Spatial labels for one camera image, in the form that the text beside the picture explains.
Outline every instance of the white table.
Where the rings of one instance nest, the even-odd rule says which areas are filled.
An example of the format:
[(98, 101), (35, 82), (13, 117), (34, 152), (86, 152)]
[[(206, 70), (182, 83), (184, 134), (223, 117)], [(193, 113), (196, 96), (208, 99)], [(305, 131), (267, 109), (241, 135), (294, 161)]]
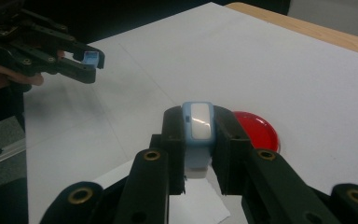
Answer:
[[(214, 4), (92, 46), (106, 55), (95, 84), (45, 75), (25, 95), (31, 223), (64, 188), (147, 148), (163, 112), (185, 101), (268, 120), (316, 189), (358, 184), (358, 53)], [(225, 223), (243, 221), (236, 206)]]

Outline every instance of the gray floor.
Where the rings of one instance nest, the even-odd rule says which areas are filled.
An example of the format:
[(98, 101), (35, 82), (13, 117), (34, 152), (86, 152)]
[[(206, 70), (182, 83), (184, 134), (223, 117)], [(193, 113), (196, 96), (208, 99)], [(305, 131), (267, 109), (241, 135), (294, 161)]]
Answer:
[[(24, 131), (14, 117), (0, 121), (0, 148), (9, 146), (24, 137)], [(25, 151), (0, 162), (0, 185), (26, 175)]]

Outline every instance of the light blue object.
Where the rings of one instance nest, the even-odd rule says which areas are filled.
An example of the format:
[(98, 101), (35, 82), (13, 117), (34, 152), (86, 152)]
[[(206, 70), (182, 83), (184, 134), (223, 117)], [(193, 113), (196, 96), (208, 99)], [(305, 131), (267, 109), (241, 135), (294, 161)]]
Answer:
[(100, 53), (98, 51), (86, 51), (84, 52), (83, 64), (89, 64), (97, 68), (100, 61)]
[(185, 122), (185, 168), (205, 170), (215, 142), (213, 105), (209, 102), (186, 102), (182, 105)]

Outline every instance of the red round lid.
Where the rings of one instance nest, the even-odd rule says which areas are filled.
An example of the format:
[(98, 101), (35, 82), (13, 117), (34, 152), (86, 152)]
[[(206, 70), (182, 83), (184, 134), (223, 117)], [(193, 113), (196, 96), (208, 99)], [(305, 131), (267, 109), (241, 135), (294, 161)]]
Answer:
[(255, 148), (264, 148), (279, 152), (280, 144), (274, 128), (255, 114), (235, 111), (235, 117), (249, 135)]

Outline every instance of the wooden surface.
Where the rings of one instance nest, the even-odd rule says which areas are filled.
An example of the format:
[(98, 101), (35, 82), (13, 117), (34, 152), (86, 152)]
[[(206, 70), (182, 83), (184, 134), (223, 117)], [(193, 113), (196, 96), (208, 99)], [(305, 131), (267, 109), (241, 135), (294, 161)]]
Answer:
[(340, 31), (322, 27), (310, 22), (301, 21), (295, 18), (283, 16), (281, 14), (267, 11), (259, 7), (253, 7), (244, 3), (231, 3), (226, 5), (231, 9), (256, 17), (263, 21), (268, 21), (286, 29), (308, 35), (324, 42), (351, 49), (358, 52), (358, 36), (348, 35)]

